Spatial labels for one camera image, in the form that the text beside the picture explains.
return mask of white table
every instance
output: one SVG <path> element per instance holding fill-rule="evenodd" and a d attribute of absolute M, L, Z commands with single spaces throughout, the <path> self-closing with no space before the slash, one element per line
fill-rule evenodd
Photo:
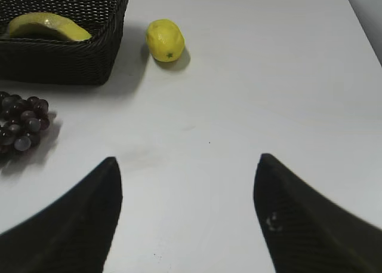
<path fill-rule="evenodd" d="M 141 55 L 164 17 L 188 65 Z M 347 0 L 130 0 L 104 87 L 3 83 L 57 118 L 32 156 L 2 169 L 0 231 L 113 155 L 124 203 L 105 273 L 274 272 L 252 201 L 262 152 L 382 226 L 381 79 Z"/>

